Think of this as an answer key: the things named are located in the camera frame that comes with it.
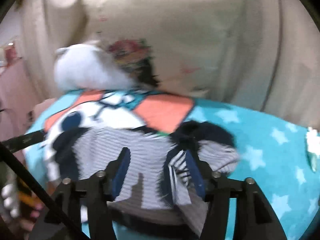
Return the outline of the white gloved left hand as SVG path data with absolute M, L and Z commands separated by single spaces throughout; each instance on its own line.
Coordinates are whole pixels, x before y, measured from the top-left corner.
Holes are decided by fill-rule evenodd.
M 1 187 L 1 197 L 6 211 L 12 219 L 20 215 L 20 201 L 18 199 L 17 176 L 8 168 L 4 185 Z

